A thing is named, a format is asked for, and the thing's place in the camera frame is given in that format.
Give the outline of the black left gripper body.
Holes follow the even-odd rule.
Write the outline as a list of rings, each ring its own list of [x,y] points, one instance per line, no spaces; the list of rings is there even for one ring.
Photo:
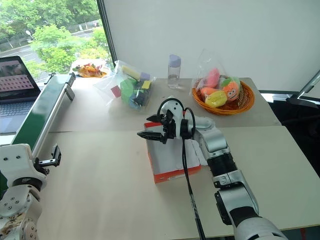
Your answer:
[[[49,166],[55,165],[55,159],[48,159],[48,160],[40,160],[38,157],[34,160],[34,168],[39,173],[42,173],[44,175],[48,175],[50,173],[50,170],[48,169]]]

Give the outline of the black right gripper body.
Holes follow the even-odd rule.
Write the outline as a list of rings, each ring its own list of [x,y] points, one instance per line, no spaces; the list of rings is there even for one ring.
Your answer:
[[[173,140],[176,137],[176,122],[173,117],[174,115],[170,110],[167,110],[165,114],[160,115],[160,123],[163,126],[164,133],[160,141],[163,144],[166,144],[168,139]]]

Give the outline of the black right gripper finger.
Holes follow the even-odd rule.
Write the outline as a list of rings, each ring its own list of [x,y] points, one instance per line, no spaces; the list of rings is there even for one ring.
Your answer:
[[[140,131],[137,135],[143,139],[149,141],[158,141],[161,143],[165,143],[165,137],[162,135],[161,132],[154,132],[154,131]]]
[[[146,118],[147,121],[152,122],[152,123],[158,123],[158,124],[162,124],[163,119],[164,119],[164,114],[159,114],[159,115],[153,114],[153,115]]]

